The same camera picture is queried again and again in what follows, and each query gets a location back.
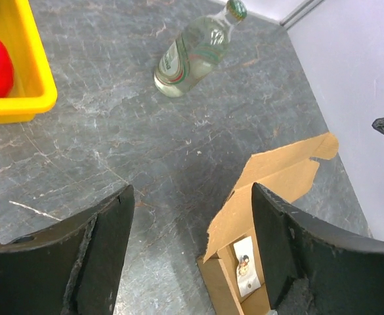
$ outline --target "white packet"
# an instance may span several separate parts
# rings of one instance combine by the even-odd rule
[[[234,243],[238,259],[237,283],[242,297],[260,288],[261,284],[256,273],[255,255],[251,236]]]

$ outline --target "bottle label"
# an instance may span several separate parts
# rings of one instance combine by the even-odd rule
[[[182,82],[188,73],[186,47],[182,38],[175,41],[163,55],[158,65],[161,75],[158,79],[165,85]]]

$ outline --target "white wall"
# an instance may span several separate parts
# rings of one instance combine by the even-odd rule
[[[226,3],[226,0],[215,0]],[[242,0],[248,11],[277,24],[307,0]]]
[[[289,30],[375,238],[384,240],[384,0],[325,0]]]

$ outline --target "yellow tray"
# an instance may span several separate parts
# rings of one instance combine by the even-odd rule
[[[0,98],[0,123],[32,120],[57,99],[47,57],[28,0],[0,0],[0,40],[14,65],[14,87]]]

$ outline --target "brown cardboard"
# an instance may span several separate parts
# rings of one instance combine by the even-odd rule
[[[198,259],[217,314],[264,315],[270,309],[251,212],[253,183],[263,184],[293,202],[311,189],[320,165],[311,158],[331,159],[338,147],[337,139],[325,133],[250,157],[223,208],[209,225],[206,253]],[[262,287],[241,297],[236,279],[238,261],[232,244],[247,236],[253,240],[256,271]]]

